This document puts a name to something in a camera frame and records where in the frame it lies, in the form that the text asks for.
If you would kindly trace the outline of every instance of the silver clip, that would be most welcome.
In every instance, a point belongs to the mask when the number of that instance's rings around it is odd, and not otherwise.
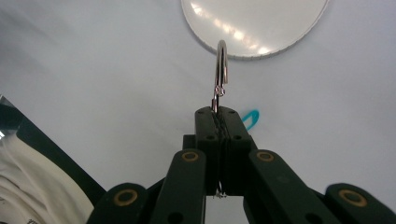
[[[212,110],[215,114],[219,111],[219,98],[225,94],[224,84],[228,83],[227,77],[227,47],[224,40],[218,43],[218,58],[216,63],[215,92],[212,99]]]

